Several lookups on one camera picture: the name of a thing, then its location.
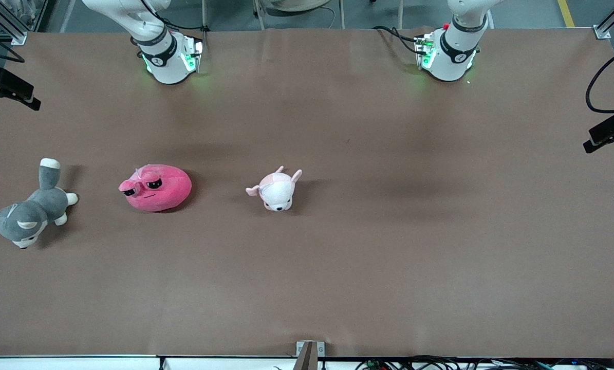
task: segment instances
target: pink plush toy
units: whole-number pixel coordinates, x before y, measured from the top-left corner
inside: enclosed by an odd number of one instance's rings
[[[158,212],[181,204],[192,189],[187,173],[166,164],[147,164],[119,185],[131,206]]]
[[[286,211],[293,204],[293,191],[295,183],[302,176],[302,170],[297,170],[293,177],[282,173],[284,166],[277,171],[265,176],[259,185],[253,188],[246,188],[245,191],[251,197],[260,196],[264,201],[264,206],[269,211]]]

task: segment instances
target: plush toy ear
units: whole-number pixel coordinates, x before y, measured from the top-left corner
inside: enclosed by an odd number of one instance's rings
[[[293,175],[291,178],[291,182],[297,182],[297,179],[300,178],[300,176],[302,176],[302,170],[297,170],[295,175]]]
[[[21,221],[17,221],[17,225],[21,227],[21,229],[32,229],[37,226],[37,223],[23,223]]]
[[[259,185],[256,185],[253,188],[246,188],[245,191],[248,193],[248,196],[255,197],[259,195]]]

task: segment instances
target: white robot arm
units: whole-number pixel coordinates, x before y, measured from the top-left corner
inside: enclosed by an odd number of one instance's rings
[[[417,63],[443,81],[455,81],[471,68],[478,41],[488,27],[487,12],[505,0],[448,0],[453,21],[417,40]]]
[[[167,9],[171,0],[83,0],[91,10],[116,21],[142,51],[147,70],[163,84],[176,84],[195,72],[202,44],[179,31],[170,31],[152,10]]]

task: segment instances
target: white pig plush toy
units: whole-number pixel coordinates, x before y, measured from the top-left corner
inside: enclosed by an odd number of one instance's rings
[[[293,191],[297,179],[302,176],[302,170],[297,170],[293,177],[282,173],[284,166],[277,171],[265,176],[259,185],[246,188],[245,191],[251,197],[260,196],[264,206],[269,211],[286,211],[293,204]]]

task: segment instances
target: plush toy eyebrow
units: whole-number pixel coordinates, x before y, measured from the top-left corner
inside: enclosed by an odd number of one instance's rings
[[[124,180],[122,183],[120,183],[119,188],[117,188],[117,190],[119,190],[120,192],[125,192],[126,190],[135,189],[135,187],[136,187],[136,182],[129,179],[129,180]]]
[[[161,175],[159,175],[158,173],[154,171],[149,171],[149,172],[142,174],[140,178],[142,178],[142,181],[144,182],[154,182],[158,180],[159,178],[161,178]]]

